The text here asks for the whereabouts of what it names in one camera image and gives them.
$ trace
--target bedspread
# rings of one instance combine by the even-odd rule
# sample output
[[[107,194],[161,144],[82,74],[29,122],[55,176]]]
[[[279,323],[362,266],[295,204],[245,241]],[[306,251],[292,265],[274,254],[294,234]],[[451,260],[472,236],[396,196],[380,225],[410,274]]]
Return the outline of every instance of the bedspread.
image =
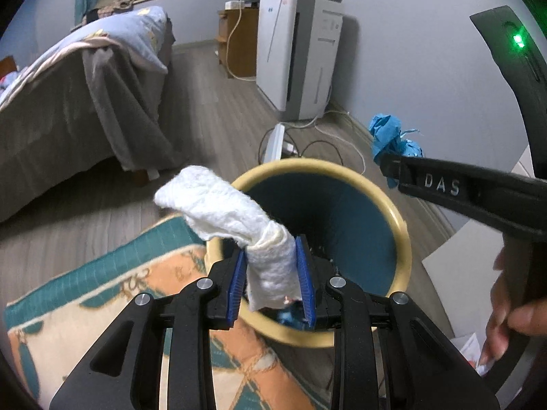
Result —
[[[42,72],[78,49],[94,49],[117,45],[128,51],[135,67],[152,72],[167,73],[158,59],[163,44],[168,17],[159,6],[143,8],[102,18],[72,32],[45,51],[0,95],[0,112],[21,89]]]
[[[156,38],[165,68],[174,41],[169,20]],[[110,44],[74,50],[20,82],[0,110],[0,222],[109,157],[129,170],[179,167],[184,155],[158,124],[166,76],[139,68],[128,48]]]

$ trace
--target wooden nightstand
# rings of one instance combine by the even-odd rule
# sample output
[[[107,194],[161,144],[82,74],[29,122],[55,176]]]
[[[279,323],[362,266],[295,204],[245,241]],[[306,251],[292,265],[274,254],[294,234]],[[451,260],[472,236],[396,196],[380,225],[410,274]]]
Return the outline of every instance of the wooden nightstand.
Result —
[[[242,10],[241,21],[230,39],[229,57],[226,56],[228,36],[239,18],[239,9],[219,11],[218,21],[218,62],[226,66],[238,77],[253,77],[256,75],[256,38],[258,37],[258,9]]]

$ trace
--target white cable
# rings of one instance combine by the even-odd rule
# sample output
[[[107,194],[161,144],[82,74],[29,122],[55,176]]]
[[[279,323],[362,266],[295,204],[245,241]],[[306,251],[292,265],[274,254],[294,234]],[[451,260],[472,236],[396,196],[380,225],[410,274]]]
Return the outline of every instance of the white cable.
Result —
[[[234,26],[234,28],[232,29],[232,32],[230,32],[230,35],[228,35],[228,40],[226,42],[226,69],[228,70],[228,72],[230,73],[230,75],[237,79],[237,80],[242,80],[242,81],[256,81],[256,78],[244,78],[244,77],[238,77],[237,75],[235,75],[232,70],[230,69],[230,65],[228,64],[228,52],[230,50],[230,39],[232,38],[232,34],[234,33],[234,31],[237,29],[237,27],[239,26],[240,24],[240,21],[241,21],[241,16],[243,15],[243,8],[241,7],[241,5],[244,4],[244,0],[239,0],[239,9],[240,9],[240,16],[239,18],[237,19],[237,23],[236,23],[236,26]]]
[[[366,163],[365,163],[365,157],[363,156],[363,154],[361,153],[361,151],[359,151],[359,148],[357,148],[353,143],[351,143],[350,141],[347,141],[343,138],[341,138],[340,136],[336,135],[336,134],[331,134],[331,133],[328,133],[326,131],[323,131],[322,129],[319,129],[319,127],[317,125],[315,125],[315,129],[318,130],[320,133],[322,134],[325,134],[325,135],[328,135],[329,137],[332,137],[333,139],[338,139],[342,142],[344,142],[346,145],[349,145],[351,146],[353,149],[355,149],[357,151],[357,154],[359,154],[359,156],[361,157],[361,160],[363,161],[363,172],[361,173],[361,175],[363,175],[366,171]]]
[[[288,127],[294,128],[294,129],[305,129],[305,128],[309,128],[309,127],[313,126],[313,124],[317,121],[317,119],[319,119],[318,115],[316,115],[311,122],[306,123],[305,125],[302,125],[302,126],[294,124],[294,123],[288,123],[288,122],[282,122],[282,123],[285,126],[288,126]]]
[[[336,111],[335,109],[331,109],[329,111],[325,111],[325,114],[330,114],[330,113],[334,113],[334,114],[344,114],[344,115],[349,115],[349,112],[347,111]]]

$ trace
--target green led light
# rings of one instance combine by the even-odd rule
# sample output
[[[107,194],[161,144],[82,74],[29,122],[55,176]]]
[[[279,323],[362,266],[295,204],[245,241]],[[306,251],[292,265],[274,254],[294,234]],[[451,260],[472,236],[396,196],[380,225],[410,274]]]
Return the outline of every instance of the green led light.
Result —
[[[520,35],[520,34],[513,35],[513,40],[515,40],[515,43],[517,43],[517,45],[519,45],[519,48],[524,48],[524,42],[522,40],[522,35]]]

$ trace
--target yellow trash can rim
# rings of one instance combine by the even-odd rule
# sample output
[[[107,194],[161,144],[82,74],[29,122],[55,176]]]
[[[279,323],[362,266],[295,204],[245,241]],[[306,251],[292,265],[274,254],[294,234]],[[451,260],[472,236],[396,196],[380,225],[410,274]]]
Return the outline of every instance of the yellow trash can rim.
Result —
[[[334,163],[317,159],[294,158],[259,165],[237,178],[232,186],[246,192],[270,177],[288,173],[313,173],[330,176],[351,185],[370,198],[388,223],[397,250],[395,275],[387,296],[395,291],[406,290],[412,268],[412,250],[406,223],[389,197],[366,177]],[[211,269],[212,264],[223,258],[222,240],[213,238],[208,241],[205,256],[207,272]],[[260,334],[275,341],[308,348],[334,346],[333,331],[302,331],[289,328],[260,312],[251,312],[248,302],[244,298],[241,300],[239,317]]]

